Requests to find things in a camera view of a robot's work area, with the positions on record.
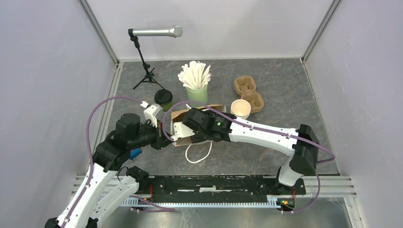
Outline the brown paper bag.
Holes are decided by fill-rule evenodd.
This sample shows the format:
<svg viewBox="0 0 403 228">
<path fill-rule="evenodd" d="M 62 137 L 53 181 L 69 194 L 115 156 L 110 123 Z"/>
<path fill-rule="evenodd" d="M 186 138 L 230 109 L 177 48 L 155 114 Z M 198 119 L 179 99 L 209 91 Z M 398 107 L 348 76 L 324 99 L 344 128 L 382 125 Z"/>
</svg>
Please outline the brown paper bag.
<svg viewBox="0 0 403 228">
<path fill-rule="evenodd" d="M 185 104 L 185 105 L 186 105 L 187 109 L 185 109 L 185 110 L 180 110 L 180 111 L 174 111 L 174 112 L 171 113 L 171 123 L 170 123 L 170 131 L 171 131 L 171 134 L 176 134 L 175 124 L 176 124 L 176 123 L 181 123 L 182 120 L 183 120 L 183 118 L 184 118 L 184 116 L 185 116 L 185 114 L 190 110 L 190 106 L 189 106 L 188 104 Z M 216 105 L 215 105 L 215 104 L 211 104 L 211 105 L 209 105 L 209 107 L 211 107 L 211 108 L 213 108 L 213 109 L 215 109 L 215 110 L 217 110 L 217 111 L 220 111 L 220 112 L 226 112 L 226 111 L 227 111 L 226 106 L 223 105 L 223 104 L 216 104 Z M 196 161 L 191 161 L 191 160 L 188 158 L 189 149 L 190 149 L 193 145 L 200 145 L 200 144 L 201 144 L 201 145 L 206 145 L 206 143 L 209 143 L 209 144 L 210 144 L 209 147 L 208 147 L 208 152 L 207 152 L 207 154 L 206 154 L 204 157 L 202 157 L 202 158 L 200 158 L 200 159 L 198 159 L 198 160 L 196 160 Z M 205 160 L 205 159 L 210 155 L 210 153 L 211 153 L 211 148 L 212 148 L 212 141 L 204 141 L 204 142 L 195 143 L 195 142 L 191 142 L 190 137 L 187 137 L 187 138 L 180 138 L 180 139 L 178 139 L 177 141 L 175 141 L 175 142 L 173 143 L 173 145 L 174 145 L 174 147 L 187 146 L 187 148 L 186 148 L 186 150 L 185 150 L 185 158 L 186 158 L 186 160 L 187 160 L 189 163 L 196 164 L 196 163 L 199 163 L 199 162 Z"/>
</svg>

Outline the green paper coffee cup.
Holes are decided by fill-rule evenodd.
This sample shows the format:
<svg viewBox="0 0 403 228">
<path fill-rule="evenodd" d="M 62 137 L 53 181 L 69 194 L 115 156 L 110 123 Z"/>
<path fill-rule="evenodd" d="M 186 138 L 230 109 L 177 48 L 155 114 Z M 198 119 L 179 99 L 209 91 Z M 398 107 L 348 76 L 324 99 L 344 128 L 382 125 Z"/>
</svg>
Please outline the green paper coffee cup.
<svg viewBox="0 0 403 228">
<path fill-rule="evenodd" d="M 170 103 L 164 105 L 161 104 L 160 106 L 163 109 L 163 112 L 167 112 L 173 106 L 173 102 L 171 101 Z"/>
</svg>

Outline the stack of white paper cups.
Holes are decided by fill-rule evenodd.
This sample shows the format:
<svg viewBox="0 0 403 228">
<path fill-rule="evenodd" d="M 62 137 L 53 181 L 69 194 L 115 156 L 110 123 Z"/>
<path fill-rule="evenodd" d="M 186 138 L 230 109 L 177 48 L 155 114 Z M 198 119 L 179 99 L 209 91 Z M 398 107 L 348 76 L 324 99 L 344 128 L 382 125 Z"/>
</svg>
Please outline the stack of white paper cups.
<svg viewBox="0 0 403 228">
<path fill-rule="evenodd" d="M 237 99 L 230 106 L 230 113 L 236 117 L 247 119 L 251 113 L 251 105 L 248 101 Z"/>
</svg>

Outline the black plastic cup lid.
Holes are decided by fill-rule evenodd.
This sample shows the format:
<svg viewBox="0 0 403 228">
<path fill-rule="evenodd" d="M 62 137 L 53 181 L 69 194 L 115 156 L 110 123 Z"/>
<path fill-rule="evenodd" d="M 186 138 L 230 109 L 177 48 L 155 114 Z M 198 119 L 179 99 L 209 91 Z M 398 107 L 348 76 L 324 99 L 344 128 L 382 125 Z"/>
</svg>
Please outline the black plastic cup lid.
<svg viewBox="0 0 403 228">
<path fill-rule="evenodd" d="M 161 106 L 168 105 L 172 100 L 172 93 L 166 89 L 160 89 L 154 95 L 154 101 Z"/>
</svg>

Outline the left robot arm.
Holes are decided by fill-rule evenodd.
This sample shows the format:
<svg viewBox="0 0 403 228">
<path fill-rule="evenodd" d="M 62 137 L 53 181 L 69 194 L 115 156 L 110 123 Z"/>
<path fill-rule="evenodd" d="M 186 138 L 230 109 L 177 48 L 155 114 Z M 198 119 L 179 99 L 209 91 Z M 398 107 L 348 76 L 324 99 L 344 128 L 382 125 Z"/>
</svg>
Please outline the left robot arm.
<svg viewBox="0 0 403 228">
<path fill-rule="evenodd" d="M 116 176 L 137 148 L 152 146 L 159 150 L 171 141 L 163 133 L 162 123 L 155 116 L 140 123 L 140 117 L 128 113 L 116 122 L 90 158 L 89 170 L 66 209 L 56 218 L 50 218 L 47 228 L 99 228 L 126 200 L 149 189 L 149 174 L 134 166 L 127 170 L 119 184 L 101 197 L 107 184 Z"/>
</svg>

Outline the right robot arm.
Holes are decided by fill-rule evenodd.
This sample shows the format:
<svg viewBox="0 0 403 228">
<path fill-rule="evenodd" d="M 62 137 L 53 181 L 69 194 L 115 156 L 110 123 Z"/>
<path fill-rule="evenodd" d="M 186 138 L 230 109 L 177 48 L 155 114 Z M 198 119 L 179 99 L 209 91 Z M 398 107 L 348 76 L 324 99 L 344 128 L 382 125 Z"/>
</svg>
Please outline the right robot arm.
<svg viewBox="0 0 403 228">
<path fill-rule="evenodd" d="M 313 129 L 305 124 L 296 128 L 278 128 L 254 123 L 233 114 L 213 109 L 192 108 L 182 120 L 173 123 L 174 138 L 204 141 L 243 142 L 279 151 L 289 157 L 274 181 L 277 192 L 286 194 L 303 176 L 314 176 L 317 170 L 319 141 Z"/>
</svg>

